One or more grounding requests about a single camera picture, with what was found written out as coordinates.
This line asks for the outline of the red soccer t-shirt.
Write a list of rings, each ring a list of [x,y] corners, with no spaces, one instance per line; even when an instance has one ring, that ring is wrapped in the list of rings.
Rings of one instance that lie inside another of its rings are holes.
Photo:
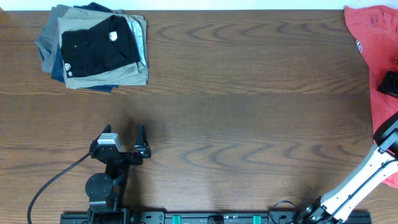
[[[397,98],[378,91],[389,71],[397,71],[397,9],[383,5],[355,9],[345,6],[348,30],[369,67],[373,131],[397,112]]]

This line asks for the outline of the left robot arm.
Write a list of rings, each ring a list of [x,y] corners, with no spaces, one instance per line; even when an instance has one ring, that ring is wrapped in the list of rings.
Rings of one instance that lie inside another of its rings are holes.
[[[137,213],[123,207],[124,192],[131,166],[143,164],[151,157],[151,149],[143,124],[139,126],[135,152],[122,152],[119,135],[107,125],[92,141],[89,155],[106,165],[105,171],[92,175],[86,182],[89,197],[89,223],[139,223]]]

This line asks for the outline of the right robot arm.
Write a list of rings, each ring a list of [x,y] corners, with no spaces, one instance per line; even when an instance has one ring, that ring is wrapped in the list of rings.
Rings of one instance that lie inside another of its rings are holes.
[[[397,112],[373,131],[372,139],[358,166],[334,189],[299,208],[294,223],[346,223],[355,207],[397,172]]]

